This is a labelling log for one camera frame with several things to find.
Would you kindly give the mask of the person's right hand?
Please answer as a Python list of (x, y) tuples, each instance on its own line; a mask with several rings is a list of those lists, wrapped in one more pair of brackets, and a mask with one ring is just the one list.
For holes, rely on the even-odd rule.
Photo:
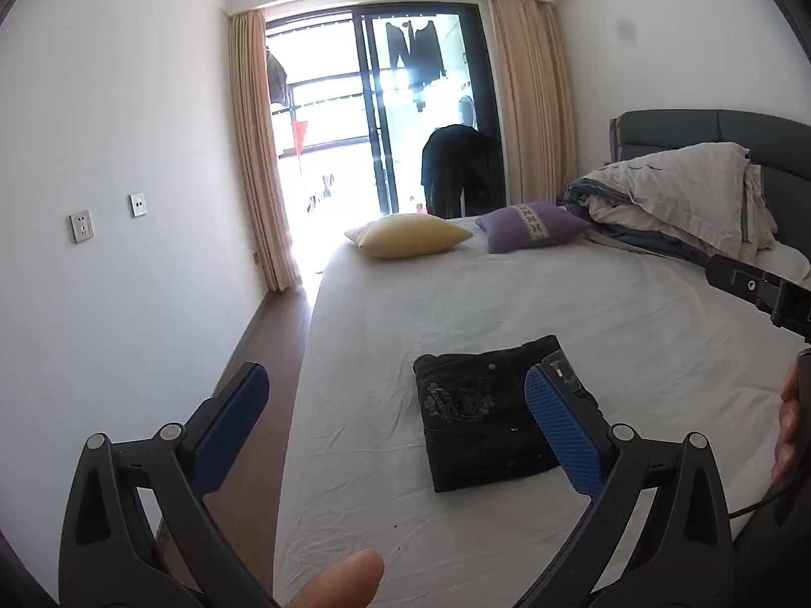
[(796, 465), (797, 432), (799, 432), (803, 410), (799, 401), (799, 368), (793, 362), (781, 389), (781, 406), (778, 412), (780, 433), (774, 449), (774, 465), (771, 469), (771, 483), (778, 486)]

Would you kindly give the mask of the person's left hand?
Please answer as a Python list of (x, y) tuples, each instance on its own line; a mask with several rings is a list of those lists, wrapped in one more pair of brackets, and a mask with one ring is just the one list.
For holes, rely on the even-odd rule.
[(374, 550), (353, 553), (313, 577), (289, 602), (290, 608), (367, 608), (384, 576), (384, 559)]

